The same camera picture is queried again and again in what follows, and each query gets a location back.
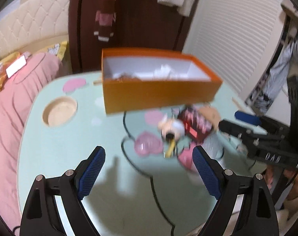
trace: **pink blanket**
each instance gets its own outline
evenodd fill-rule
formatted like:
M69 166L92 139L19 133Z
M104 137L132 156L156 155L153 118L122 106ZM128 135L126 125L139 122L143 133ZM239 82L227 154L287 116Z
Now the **pink blanket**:
M64 71L56 56L39 53L31 56L0 92L0 215L11 230L21 220L17 160L24 125L36 95Z

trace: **white shutter door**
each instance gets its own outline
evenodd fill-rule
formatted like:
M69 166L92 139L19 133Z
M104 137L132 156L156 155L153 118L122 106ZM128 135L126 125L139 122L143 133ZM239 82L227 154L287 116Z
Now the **white shutter door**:
M184 52L198 57L245 100L283 30L282 0L199 0Z

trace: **wooden wardrobe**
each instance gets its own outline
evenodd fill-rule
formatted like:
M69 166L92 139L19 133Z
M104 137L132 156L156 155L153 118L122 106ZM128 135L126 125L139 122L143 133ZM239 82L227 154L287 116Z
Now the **wooden wardrobe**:
M145 47L182 51L190 17L157 0L116 0L114 36L108 43L94 35L98 0L70 0L69 46L73 73L101 69L101 51L107 47Z

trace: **metal screw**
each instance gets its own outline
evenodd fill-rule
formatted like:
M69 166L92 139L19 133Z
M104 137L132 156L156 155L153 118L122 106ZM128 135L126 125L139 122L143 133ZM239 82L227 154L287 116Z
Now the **metal screw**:
M231 175L233 175L233 171L231 171L231 170L225 170L224 173L225 173L227 176L231 176Z
M43 176L42 175L38 175L35 178L36 181L41 181L42 179L43 179Z
M73 170L67 170L66 172L65 172L65 175L66 176L71 176L73 174Z
M261 179L263 179L264 177L263 177L261 174L256 174L256 178L259 179L259 180L261 180Z
M259 138L257 138L257 139L253 142L253 144L254 144L255 146L259 145Z

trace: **blue gripper pad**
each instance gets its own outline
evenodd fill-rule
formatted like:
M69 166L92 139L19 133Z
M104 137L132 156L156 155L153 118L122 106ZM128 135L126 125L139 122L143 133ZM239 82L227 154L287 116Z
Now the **blue gripper pad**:
M193 149L193 163L195 164L209 194L218 200L221 197L220 181L199 151L198 147Z
M76 171L75 183L79 200L88 196L105 163L105 150L103 147L96 147L89 158L79 164Z
M260 126L261 125L261 121L260 118L258 116L255 115L251 115L242 111L237 111L234 114L235 118L238 120L241 120L243 122L255 125L255 126Z

